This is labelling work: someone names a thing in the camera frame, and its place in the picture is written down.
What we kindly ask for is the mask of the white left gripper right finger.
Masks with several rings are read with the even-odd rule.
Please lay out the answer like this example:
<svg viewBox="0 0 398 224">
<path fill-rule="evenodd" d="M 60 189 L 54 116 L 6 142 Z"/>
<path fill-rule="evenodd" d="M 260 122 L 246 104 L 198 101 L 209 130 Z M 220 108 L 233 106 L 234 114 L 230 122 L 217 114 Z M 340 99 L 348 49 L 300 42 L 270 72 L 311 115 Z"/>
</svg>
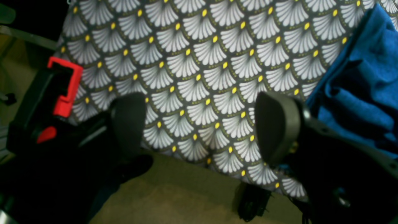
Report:
<svg viewBox="0 0 398 224">
<path fill-rule="evenodd" d="M 261 92 L 255 127 L 263 160 L 287 164 L 303 185 L 313 224 L 396 224 L 397 161 L 340 136 L 300 100 Z"/>
</svg>

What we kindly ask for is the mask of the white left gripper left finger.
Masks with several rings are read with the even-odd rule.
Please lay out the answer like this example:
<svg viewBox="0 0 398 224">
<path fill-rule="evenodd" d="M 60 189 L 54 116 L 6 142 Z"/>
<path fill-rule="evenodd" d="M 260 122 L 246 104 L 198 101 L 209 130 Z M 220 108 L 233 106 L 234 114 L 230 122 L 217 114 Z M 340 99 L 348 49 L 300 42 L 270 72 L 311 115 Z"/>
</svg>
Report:
<svg viewBox="0 0 398 224">
<path fill-rule="evenodd" d="M 62 160 L 62 223 L 88 224 L 122 184 L 147 172 L 146 97 L 131 93 L 75 126 Z"/>
</svg>

